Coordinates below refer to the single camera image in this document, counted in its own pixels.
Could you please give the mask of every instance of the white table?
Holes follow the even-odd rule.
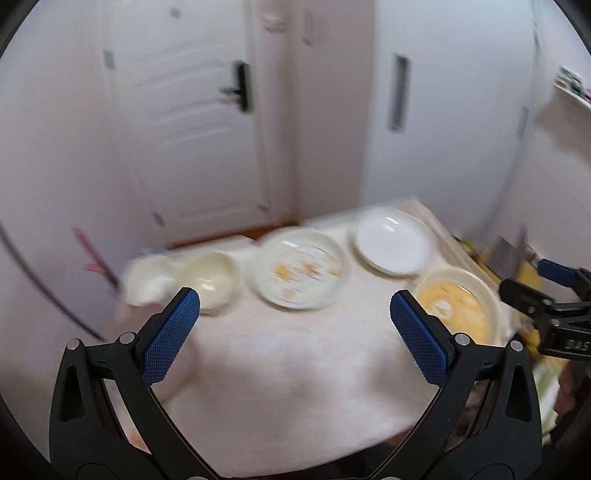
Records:
[[[355,258],[350,220],[312,222],[344,247],[351,265],[332,305],[279,309],[245,280],[227,311],[202,316],[193,329],[193,379],[167,411],[220,474],[270,475],[350,455],[412,426],[435,395],[389,317],[391,296],[409,285]],[[246,273],[257,249],[246,239],[211,247]]]

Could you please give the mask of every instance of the white door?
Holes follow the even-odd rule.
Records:
[[[247,0],[111,0],[105,64],[132,171],[171,242],[267,222],[253,114],[222,103],[249,61]]]
[[[511,174],[531,98],[530,0],[377,5],[363,202],[418,196],[450,230],[478,236]],[[406,113],[396,129],[395,90],[404,58]]]

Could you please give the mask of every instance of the metal pin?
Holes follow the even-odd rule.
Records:
[[[521,342],[518,342],[517,340],[513,340],[511,342],[511,348],[516,352],[521,352],[523,350],[523,344]]]
[[[468,337],[468,335],[466,335],[465,333],[458,333],[456,335],[456,342],[459,345],[466,346],[470,343],[470,337]]]
[[[66,344],[66,348],[68,350],[76,350],[80,346],[80,341],[78,338],[73,338]]]
[[[135,340],[135,333],[134,332],[125,332],[123,335],[119,337],[119,341],[124,345],[127,345]]]

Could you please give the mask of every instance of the blue textured pad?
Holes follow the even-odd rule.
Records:
[[[563,287],[574,287],[576,281],[574,270],[551,262],[550,260],[540,260],[538,263],[538,273],[540,277],[547,278]]]
[[[199,295],[187,293],[144,353],[142,378],[148,386],[161,382],[199,318]]]
[[[400,293],[392,297],[390,318],[425,380],[442,387],[447,380],[447,355]]]

